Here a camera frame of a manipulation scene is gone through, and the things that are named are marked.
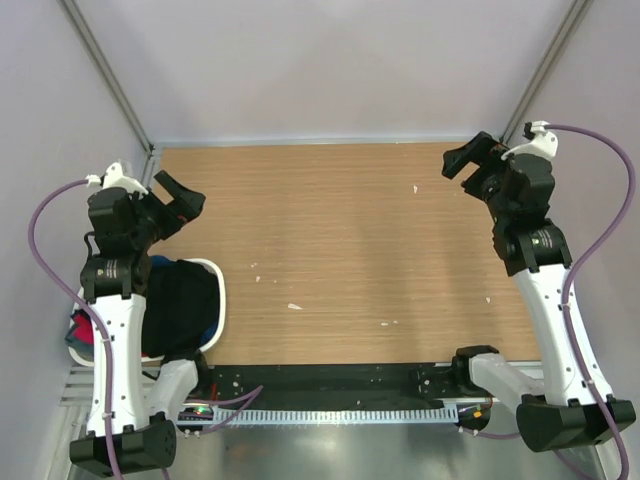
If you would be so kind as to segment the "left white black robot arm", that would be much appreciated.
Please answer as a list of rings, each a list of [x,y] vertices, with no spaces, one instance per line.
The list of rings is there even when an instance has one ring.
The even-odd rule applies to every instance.
[[[212,275],[217,309],[202,314],[212,337],[193,348],[167,348],[149,389],[143,386],[143,320],[151,272],[149,249],[177,233],[203,210],[205,197],[164,171],[156,181],[172,197],[163,203],[125,172],[121,163],[87,182],[99,186],[88,199],[98,250],[81,272],[78,305],[94,323],[93,396],[83,438],[70,444],[73,465],[96,476],[159,470],[166,473],[177,451],[176,426],[187,398],[204,398],[212,387],[204,354],[220,338],[226,320],[225,280],[213,262],[189,265]]]

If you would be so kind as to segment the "right aluminium frame post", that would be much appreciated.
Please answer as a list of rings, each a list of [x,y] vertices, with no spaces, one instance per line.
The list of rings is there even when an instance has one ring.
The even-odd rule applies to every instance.
[[[519,125],[524,121],[525,114],[553,72],[570,39],[578,30],[592,5],[592,0],[573,0],[570,3],[567,12],[562,17],[558,28],[552,36],[549,45],[545,49],[515,109],[509,117],[506,127],[499,137],[503,143],[508,143],[518,131]]]

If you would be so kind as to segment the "blue t shirt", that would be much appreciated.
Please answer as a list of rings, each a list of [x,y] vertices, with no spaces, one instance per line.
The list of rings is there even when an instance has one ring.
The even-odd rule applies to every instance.
[[[150,260],[151,260],[151,267],[153,269],[169,266],[172,263],[172,261],[169,258],[162,255],[152,255],[150,257]]]

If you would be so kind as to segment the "aluminium frame post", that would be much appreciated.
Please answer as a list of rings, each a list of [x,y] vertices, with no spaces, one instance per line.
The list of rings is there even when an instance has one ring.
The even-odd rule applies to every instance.
[[[558,28],[552,36],[549,45],[545,49],[515,109],[509,117],[506,127],[499,137],[503,143],[508,143],[518,131],[519,125],[524,121],[525,114],[553,72],[570,39],[578,30],[592,5],[592,0],[573,0],[570,3],[567,12],[562,17]]]
[[[142,147],[146,156],[153,152],[153,142],[149,139],[138,115],[125,94],[115,72],[113,71],[103,49],[95,37],[89,23],[75,0],[59,0],[58,4],[76,32],[83,48],[102,79],[108,93],[122,113],[127,125]]]

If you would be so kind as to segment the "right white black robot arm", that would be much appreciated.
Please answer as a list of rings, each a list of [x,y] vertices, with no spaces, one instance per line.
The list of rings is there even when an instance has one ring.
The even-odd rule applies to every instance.
[[[497,349],[480,345],[456,351],[450,380],[462,395],[484,390],[507,406],[534,452],[599,445],[632,425],[636,413],[630,401],[616,398],[598,365],[570,278],[567,240],[547,216],[557,137],[536,126],[528,139],[508,148],[481,131],[444,153],[442,174],[452,179],[470,163],[478,167],[462,188],[488,207],[494,249],[525,302],[543,377],[528,376]]]

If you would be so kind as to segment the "pink t shirt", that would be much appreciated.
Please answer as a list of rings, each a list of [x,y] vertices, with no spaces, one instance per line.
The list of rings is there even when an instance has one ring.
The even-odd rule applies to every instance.
[[[93,323],[84,310],[77,310],[71,315],[71,327],[75,335],[84,342],[94,344]]]

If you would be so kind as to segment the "left aluminium frame post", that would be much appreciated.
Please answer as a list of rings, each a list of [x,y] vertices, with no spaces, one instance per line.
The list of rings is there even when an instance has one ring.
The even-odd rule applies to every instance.
[[[122,113],[127,125],[142,147],[146,156],[153,152],[153,142],[149,139],[138,115],[125,94],[115,72],[113,71],[103,49],[95,37],[89,23],[75,0],[59,0],[58,4],[76,32],[83,48],[102,79],[108,93]]]

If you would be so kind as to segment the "grey t shirt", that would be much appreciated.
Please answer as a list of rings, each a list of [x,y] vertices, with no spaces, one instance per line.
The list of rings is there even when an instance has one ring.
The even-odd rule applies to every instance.
[[[72,359],[79,365],[91,367],[93,365],[93,345],[79,339],[72,329],[64,337]]]

